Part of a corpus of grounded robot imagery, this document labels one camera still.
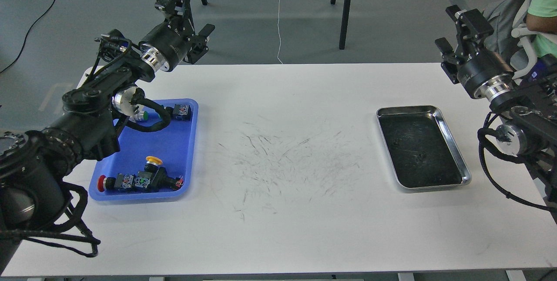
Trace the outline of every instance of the black cable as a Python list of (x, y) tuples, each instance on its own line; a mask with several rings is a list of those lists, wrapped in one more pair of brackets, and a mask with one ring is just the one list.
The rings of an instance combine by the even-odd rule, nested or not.
[(161, 121), (151, 125), (150, 127), (142, 126), (135, 122), (128, 121), (126, 123), (127, 127), (130, 127), (131, 129), (137, 130), (139, 132), (156, 132), (166, 128), (169, 124), (171, 124), (171, 115), (166, 111), (166, 109), (163, 106), (155, 103), (155, 101), (152, 101), (148, 98), (139, 98), (139, 99), (132, 99), (131, 103), (143, 105), (145, 107), (149, 107), (155, 110), (155, 112), (157, 112), (157, 114), (159, 114), (159, 116), (161, 117)]
[[(490, 119), (490, 115), (491, 115), (491, 113), (487, 114), (485, 122), (483, 123), (483, 129), (489, 128), (489, 125), (491, 125), (491, 123), (493, 123), (493, 121), (497, 118), (497, 115), (495, 115), (492, 119)], [(503, 193), (506, 198), (510, 198), (511, 200), (513, 200), (515, 202), (525, 204), (526, 206), (529, 206), (529, 207), (534, 207), (534, 208), (538, 208), (538, 209), (549, 211), (549, 212), (557, 212), (557, 208), (549, 207), (549, 206), (543, 206), (541, 204), (535, 204), (533, 202), (527, 201), (523, 198), (520, 198), (520, 197), (512, 194), (511, 192), (509, 192), (505, 188), (503, 188), (503, 186), (499, 185), (493, 179), (493, 177), (491, 176), (491, 174), (490, 174), (490, 172), (487, 168), (486, 159), (485, 159), (485, 151), (484, 150), (485, 150), (485, 146), (484, 146), (484, 144), (482, 144), (482, 140), (479, 140), (478, 153), (479, 153), (479, 157), (480, 157), (480, 165), (482, 167), (482, 170), (485, 173), (485, 175), (487, 176), (487, 178), (489, 179), (489, 181), (491, 182), (491, 184), (493, 184), (493, 186), (495, 186), (495, 188), (497, 188), (497, 190), (499, 190), (499, 192)]]
[(121, 41), (127, 41), (128, 42), (128, 46), (126, 47), (126, 50), (124, 50), (122, 53), (120, 53), (119, 55), (117, 55), (116, 57), (114, 57), (114, 59), (112, 59), (109, 63), (107, 63), (104, 67), (102, 67), (101, 69), (99, 69), (99, 71), (91, 71), (91, 73), (93, 73), (92, 79), (95, 79), (96, 77), (98, 77), (104, 70), (106, 70), (108, 67), (114, 65), (114, 63), (116, 63), (118, 60), (122, 59), (125, 55), (127, 55), (132, 48), (132, 41), (130, 39), (126, 39), (124, 37), (111, 37), (113, 40), (121, 40)]
[(21, 56), (21, 54), (22, 54), (22, 52), (23, 52), (23, 49), (25, 48), (25, 43), (27, 42), (27, 37), (29, 36), (29, 32), (31, 32), (31, 29), (33, 29), (33, 26), (35, 25), (35, 23), (37, 23), (37, 22), (40, 20), (40, 18), (44, 17), (44, 15), (46, 15), (46, 13), (47, 13), (48, 11), (50, 11), (50, 9), (52, 8), (52, 6), (54, 6), (54, 3), (55, 3), (55, 2), (56, 2), (56, 0), (52, 0), (52, 4), (50, 4), (50, 6), (48, 7), (48, 9), (47, 9), (39, 18), (37, 18), (37, 19), (34, 21), (34, 23), (29, 27), (29, 30), (27, 30), (27, 33), (25, 34), (25, 38), (23, 39), (23, 45), (22, 45), (22, 47), (21, 47), (21, 49), (20, 49), (20, 53), (17, 55), (16, 59), (14, 59), (14, 61), (12, 61), (12, 63), (11, 63), (10, 65), (8, 65), (8, 66), (5, 67), (4, 69), (2, 69), (2, 71), (0, 71), (0, 74), (2, 74), (4, 71), (6, 71), (6, 70), (8, 70), (10, 67), (12, 67), (12, 66), (16, 63), (16, 61), (20, 58), (20, 56)]
[(541, 278), (539, 278), (537, 281), (543, 281), (545, 278), (547, 278), (548, 275), (550, 275), (551, 273), (554, 273), (555, 271), (557, 271), (557, 269), (553, 269), (548, 271), (545, 275), (542, 275)]
[(26, 240), (26, 241), (30, 241), (30, 242), (35, 242), (35, 243), (39, 243), (39, 244), (42, 244), (42, 245), (46, 245), (46, 246), (48, 246), (48, 247), (65, 248), (65, 249), (68, 249), (68, 250), (70, 250), (70, 251), (73, 251), (73, 252), (76, 253), (76, 254), (79, 254), (79, 255), (81, 255), (81, 256), (85, 256), (85, 257), (88, 257), (88, 258), (93, 258), (93, 257), (96, 257), (96, 255), (98, 255), (98, 253), (95, 253), (95, 252), (85, 253), (85, 252), (80, 251), (80, 250), (78, 250), (78, 249), (76, 249), (76, 248), (68, 247), (68, 246), (66, 246), (66, 245), (62, 245), (62, 244), (58, 244), (58, 243), (52, 243), (52, 242), (42, 241), (42, 240), (38, 240), (38, 239), (34, 239), (34, 238), (23, 238), (23, 239)]
[(65, 241), (74, 241), (74, 242), (82, 242), (82, 243), (92, 243), (92, 244), (100, 244), (101, 241), (95, 239), (93, 237), (80, 237), (78, 235), (71, 235), (71, 234), (64, 234), (58, 232), (50, 232), (50, 231), (40, 231), (40, 230), (6, 230), (0, 231), (0, 239), (26, 239), (26, 238), (47, 238), (47, 239), (58, 239), (58, 240), (65, 240)]

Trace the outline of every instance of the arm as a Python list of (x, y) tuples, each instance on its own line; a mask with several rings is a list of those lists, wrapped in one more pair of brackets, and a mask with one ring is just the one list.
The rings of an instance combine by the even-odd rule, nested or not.
[(556, 17), (539, 17), (528, 13), (526, 18), (528, 30), (545, 33), (557, 33)]

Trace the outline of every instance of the white cable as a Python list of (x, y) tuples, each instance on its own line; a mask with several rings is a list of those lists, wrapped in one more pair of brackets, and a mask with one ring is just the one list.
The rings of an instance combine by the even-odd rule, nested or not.
[(280, 60), (280, 47), (282, 46), (282, 39), (280, 37), (280, 0), (278, 0), (278, 14), (277, 14), (277, 30), (278, 30), (278, 52), (277, 52), (277, 59), (280, 61), (281, 64), (284, 65), (282, 60)]

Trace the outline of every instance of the yellow button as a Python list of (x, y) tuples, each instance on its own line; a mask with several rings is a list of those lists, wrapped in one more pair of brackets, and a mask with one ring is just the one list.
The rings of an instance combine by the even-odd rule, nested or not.
[(163, 161), (160, 160), (159, 158), (156, 158), (155, 156), (147, 156), (145, 159), (147, 161), (153, 162), (154, 164), (158, 164), (159, 166), (163, 164)]

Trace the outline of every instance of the green shirt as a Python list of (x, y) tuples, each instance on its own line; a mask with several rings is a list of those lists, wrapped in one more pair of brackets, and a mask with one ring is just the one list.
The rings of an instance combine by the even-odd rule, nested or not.
[[(528, 13), (538, 17), (555, 17), (557, 16), (557, 0), (532, 0)], [(545, 37), (538, 35), (532, 45), (538, 57), (545, 54), (553, 54), (557, 57), (557, 45)]]

